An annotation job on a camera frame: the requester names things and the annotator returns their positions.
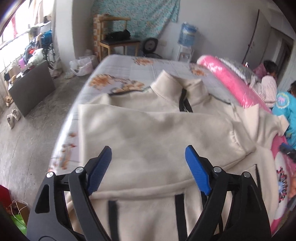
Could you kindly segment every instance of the pink bedding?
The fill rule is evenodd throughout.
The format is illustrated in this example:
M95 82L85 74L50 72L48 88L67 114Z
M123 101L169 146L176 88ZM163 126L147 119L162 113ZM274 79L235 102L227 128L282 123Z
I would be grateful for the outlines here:
M244 108L255 104L266 111L270 109L264 102L241 80L232 70L225 66L219 59L204 55L201 56L197 64L203 65L209 69L219 79L226 88L234 95L238 102ZM276 136L271 147L276 164L276 173L279 183L279 206L276 211L274 221L271 223L271 232L275 233L281 218L286 210L288 203L289 184L291 182L292 174L296 170L296 165L286 156L279 152L279 145L287 142L286 138Z

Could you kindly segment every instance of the wall socket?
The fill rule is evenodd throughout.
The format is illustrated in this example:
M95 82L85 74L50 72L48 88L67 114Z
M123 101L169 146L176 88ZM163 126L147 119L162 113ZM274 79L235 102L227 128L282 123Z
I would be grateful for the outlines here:
M159 40L158 41L160 46L166 46L167 42L165 40Z

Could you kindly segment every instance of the chair seat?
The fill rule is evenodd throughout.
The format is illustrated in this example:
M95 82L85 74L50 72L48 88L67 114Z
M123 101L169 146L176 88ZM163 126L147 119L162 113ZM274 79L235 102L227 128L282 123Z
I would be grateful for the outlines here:
M114 40L106 40L103 39L101 40L102 44L106 44L106 45L118 45L118 44L130 44L130 43L139 43L140 40L138 39L128 39L128 40L123 40L123 41L114 41Z

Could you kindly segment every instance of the wooden chair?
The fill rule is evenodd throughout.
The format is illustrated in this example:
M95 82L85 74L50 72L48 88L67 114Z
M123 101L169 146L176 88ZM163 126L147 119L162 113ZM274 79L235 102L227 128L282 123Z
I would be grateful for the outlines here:
M135 45L135 56L138 55L138 48L140 44L140 40L138 39L129 39L129 40L123 40L123 41L112 41L112 40L106 40L106 33L103 31L103 22L112 22L112 21L125 21L124 29L126 29L127 21L131 20L130 18L121 18L121 17L109 17L109 16L102 16L99 17L100 22L100 29L99 29L99 57L100 61L102 61L102 47L105 47L108 49L108 55L111 54L111 48L123 46L123 54L126 54L126 46Z

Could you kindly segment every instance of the child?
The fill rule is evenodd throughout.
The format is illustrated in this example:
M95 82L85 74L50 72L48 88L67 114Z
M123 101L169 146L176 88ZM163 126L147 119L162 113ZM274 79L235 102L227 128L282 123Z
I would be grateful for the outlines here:
M265 60L263 65L259 65L255 70L255 74L262 77L261 83L251 80L250 88L264 101L268 108L272 108L276 102L277 85L276 75L279 68L273 61Z
M291 84L288 92L279 92L272 113L286 117L290 125L285 136L288 144L296 149L296 81Z

